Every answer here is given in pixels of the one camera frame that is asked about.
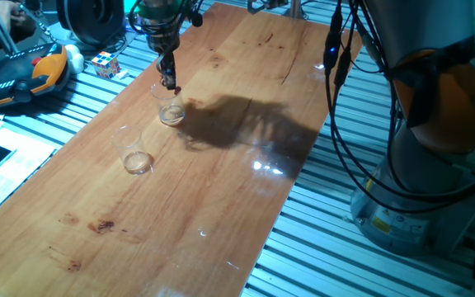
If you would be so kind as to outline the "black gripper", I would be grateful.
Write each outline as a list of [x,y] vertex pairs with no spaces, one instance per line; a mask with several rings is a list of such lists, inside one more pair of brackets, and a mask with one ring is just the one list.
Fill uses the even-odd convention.
[[169,86],[170,90],[176,89],[176,63],[170,52],[180,45],[180,28],[179,16],[167,19],[144,18],[144,34],[148,47],[160,54],[157,69],[161,74],[161,84]]

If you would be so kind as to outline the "person hand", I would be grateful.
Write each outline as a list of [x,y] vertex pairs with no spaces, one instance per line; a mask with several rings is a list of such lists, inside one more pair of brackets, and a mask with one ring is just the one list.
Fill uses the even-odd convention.
[[0,1],[0,20],[8,32],[12,28],[29,29],[30,18],[18,10],[19,4],[13,1]]

